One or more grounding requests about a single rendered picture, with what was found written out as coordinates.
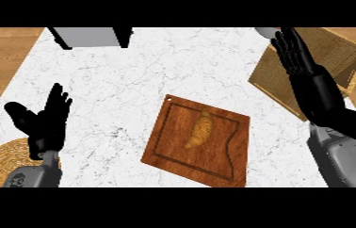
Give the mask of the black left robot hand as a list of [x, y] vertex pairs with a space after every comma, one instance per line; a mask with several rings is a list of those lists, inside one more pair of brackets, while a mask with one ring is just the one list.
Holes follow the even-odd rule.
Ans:
[[52, 87], [44, 109], [35, 114], [18, 102], [7, 102], [4, 110], [19, 131], [28, 135], [29, 158], [41, 160], [47, 151], [59, 152], [65, 141], [65, 126], [72, 99], [62, 85]]

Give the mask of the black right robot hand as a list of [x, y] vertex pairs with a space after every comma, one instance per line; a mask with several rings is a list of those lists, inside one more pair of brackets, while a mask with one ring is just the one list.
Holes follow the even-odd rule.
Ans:
[[319, 127], [328, 127], [356, 139], [356, 111], [344, 106], [334, 78], [316, 63], [307, 45], [292, 27], [275, 33], [272, 45], [289, 76], [298, 108]]

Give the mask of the round wicker basket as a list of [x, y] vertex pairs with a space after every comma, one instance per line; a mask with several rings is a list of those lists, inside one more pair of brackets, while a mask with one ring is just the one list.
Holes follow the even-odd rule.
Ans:
[[12, 171], [24, 166], [40, 166], [41, 160], [29, 158], [28, 139], [19, 138], [0, 145], [0, 187]]

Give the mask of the golden croissant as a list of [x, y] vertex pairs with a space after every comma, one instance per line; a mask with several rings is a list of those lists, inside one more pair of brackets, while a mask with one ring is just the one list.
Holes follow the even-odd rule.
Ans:
[[185, 144], [186, 149], [199, 147], [207, 142], [211, 135], [213, 125], [214, 122], [211, 114], [208, 110], [204, 108], [192, 127], [191, 137]]

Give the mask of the brown wooden cutting board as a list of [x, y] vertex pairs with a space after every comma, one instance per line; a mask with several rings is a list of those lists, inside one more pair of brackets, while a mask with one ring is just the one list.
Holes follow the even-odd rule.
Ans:
[[247, 184], [250, 117], [167, 94], [140, 161], [211, 187]]

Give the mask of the pale grey round object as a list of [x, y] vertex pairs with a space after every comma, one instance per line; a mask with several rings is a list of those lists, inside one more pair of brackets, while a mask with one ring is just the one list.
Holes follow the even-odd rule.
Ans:
[[275, 33], [279, 31], [275, 27], [256, 27], [254, 30], [266, 39], [273, 39]]

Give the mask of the grey appliance with black frame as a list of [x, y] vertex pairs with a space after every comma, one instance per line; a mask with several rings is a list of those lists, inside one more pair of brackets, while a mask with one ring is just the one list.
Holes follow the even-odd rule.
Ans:
[[74, 47], [106, 47], [130, 45], [130, 27], [49, 27], [55, 42], [63, 50]]

